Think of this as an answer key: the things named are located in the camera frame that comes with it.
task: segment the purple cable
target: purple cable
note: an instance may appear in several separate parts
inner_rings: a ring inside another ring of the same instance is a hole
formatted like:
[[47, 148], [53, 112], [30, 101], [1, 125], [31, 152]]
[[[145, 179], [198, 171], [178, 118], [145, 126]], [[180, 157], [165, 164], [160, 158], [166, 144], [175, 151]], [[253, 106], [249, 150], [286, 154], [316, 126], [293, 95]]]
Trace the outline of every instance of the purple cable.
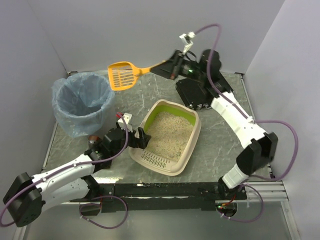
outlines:
[[98, 197], [92, 198], [92, 200], [104, 199], [104, 198], [114, 198], [114, 199], [118, 199], [118, 200], [120, 200], [120, 201], [123, 203], [124, 208], [125, 208], [125, 213], [124, 213], [124, 217], [123, 217], [122, 221], [121, 221], [119, 224], [117, 224], [117, 225], [115, 225], [115, 226], [102, 226], [102, 225], [100, 225], [99, 223], [96, 223], [95, 221], [92, 221], [91, 219], [89, 219], [89, 218], [87, 218], [87, 217], [85, 217], [85, 216], [82, 215], [81, 210], [82, 210], [82, 208], [84, 208], [85, 206], [99, 206], [99, 204], [95, 204], [95, 203], [87, 203], [87, 204], [84, 204], [84, 205], [82, 205], [82, 206], [79, 208], [79, 214], [80, 214], [81, 218], [83, 218], [84, 220], [87, 220], [88, 222], [90, 222], [90, 223], [92, 223], [92, 224], [94, 224], [94, 225], [96, 225], [96, 226], [98, 226], [98, 227], [100, 227], [100, 228], [103, 228], [103, 229], [116, 229], [116, 228], [120, 227], [120, 226], [126, 221], [126, 219], [127, 219], [127, 217], [128, 217], [128, 207], [127, 207], [127, 204], [126, 204], [126, 202], [125, 202], [123, 199], [121, 199], [120, 197], [118, 197], [118, 196], [111, 196], [111, 195], [98, 196]]
[[249, 220], [242, 220], [242, 219], [231, 218], [231, 217], [225, 216], [224, 214], [220, 214], [220, 215], [221, 215], [221, 217], [223, 217], [224, 219], [228, 219], [228, 220], [230, 220], [230, 221], [249, 224], [249, 223], [252, 223], [252, 222], [258, 220], [258, 219], [262, 216], [262, 214], [264, 213], [264, 210], [265, 210], [265, 203], [264, 203], [264, 200], [263, 200], [261, 194], [260, 194], [260, 193], [258, 192], [258, 190], [255, 189], [253, 186], [250, 186], [250, 185], [247, 185], [247, 184], [241, 184], [241, 185], [239, 185], [239, 186], [240, 186], [241, 188], [242, 188], [242, 187], [251, 188], [251, 189], [252, 189], [253, 191], [255, 191], [256, 194], [259, 196], [259, 198], [260, 198], [260, 200], [261, 200], [261, 210], [260, 210], [259, 214], [258, 214], [256, 217], [254, 217], [254, 218], [252, 218], [252, 219], [249, 219]]
[[216, 38], [214, 40], [214, 43], [213, 43], [213, 46], [210, 50], [210, 53], [209, 53], [209, 57], [208, 57], [208, 62], [206, 64], [206, 74], [207, 74], [207, 77], [208, 77], [208, 80], [209, 80], [209, 83], [211, 84], [211, 86], [213, 87], [213, 89], [221, 96], [223, 97], [228, 103], [232, 104], [238, 111], [239, 113], [245, 118], [247, 119], [249, 116], [247, 114], [245, 114], [241, 109], [240, 107], [238, 107], [237, 105], [235, 105], [235, 103], [230, 100], [227, 96], [225, 96], [221, 91], [219, 91], [219, 89], [215, 86], [214, 82], [212, 81], [212, 78], [211, 78], [211, 62], [212, 62], [212, 57], [214, 55], [214, 52], [215, 52], [215, 49], [217, 47], [217, 43], [219, 41], [219, 38], [220, 38], [220, 35], [221, 35], [221, 25], [218, 24], [218, 23], [213, 23], [213, 24], [210, 24], [210, 25], [207, 25], [207, 26], [204, 26], [202, 28], [200, 28], [198, 31], [195, 31], [194, 33], [197, 35], [198, 33], [202, 32], [203, 30], [206, 30], [208, 28], [211, 28], [211, 27], [217, 27], [218, 28], [218, 33], [216, 34]]
[[[118, 157], [127, 147], [128, 145], [128, 141], [129, 141], [129, 134], [128, 134], [128, 127], [127, 127], [127, 124], [126, 124], [126, 121], [124, 120], [124, 118], [122, 117], [121, 113], [117, 113], [118, 116], [122, 119], [123, 123], [124, 123], [124, 130], [125, 130], [125, 143], [123, 145], [123, 148], [114, 156], [112, 157], [109, 157], [107, 159], [103, 159], [103, 160], [98, 160], [98, 161], [84, 161], [84, 162], [79, 162], [79, 163], [76, 163], [76, 166], [79, 166], [79, 165], [84, 165], [84, 164], [92, 164], [92, 165], [96, 165], [96, 164], [100, 164], [100, 163], [104, 163], [104, 162], [107, 162], [107, 161], [110, 161], [112, 159], [115, 159], [116, 157]], [[10, 206], [10, 204], [16, 200], [21, 194], [25, 193], [27, 190], [29, 190], [30, 188], [33, 188], [34, 186], [40, 184], [41, 182], [45, 182], [47, 179], [63, 172], [64, 170], [67, 170], [67, 169], [70, 169], [70, 168], [74, 168], [75, 167], [75, 164], [71, 164], [71, 165], [68, 165], [68, 166], [65, 166], [47, 176], [45, 176], [45, 178], [41, 178], [40, 180], [32, 183], [31, 185], [27, 186], [26, 188], [22, 189], [21, 191], [19, 191], [16, 195], [14, 195], [5, 205], [4, 205], [4, 208], [2, 209], [2, 211], [0, 212], [0, 227], [2, 228], [5, 228], [5, 227], [9, 227], [11, 226], [12, 224], [14, 224], [15, 222], [12, 221], [10, 223], [5, 223], [3, 224], [2, 223], [2, 218], [5, 214], [5, 211], [8, 209], [8, 207]]]
[[255, 122], [259, 123], [259, 124], [269, 124], [269, 123], [282, 124], [282, 125], [285, 125], [286, 127], [288, 127], [290, 129], [290, 131], [292, 132], [292, 135], [293, 135], [293, 138], [294, 138], [294, 149], [293, 149], [293, 154], [292, 154], [291, 161], [290, 161], [288, 167], [286, 168], [286, 170], [284, 171], [284, 173], [282, 173], [280, 176], [275, 177], [275, 178], [268, 178], [268, 177], [259, 176], [259, 175], [252, 175], [252, 177], [256, 177], [256, 178], [267, 180], [267, 181], [272, 181], [272, 182], [280, 181], [285, 176], [287, 176], [287, 174], [290, 172], [292, 166], [295, 163], [295, 160], [296, 160], [296, 157], [297, 157], [297, 154], [298, 154], [298, 148], [299, 148], [299, 139], [298, 139], [297, 132], [289, 123], [287, 123], [285, 121], [281, 121], [281, 120], [257, 120]]

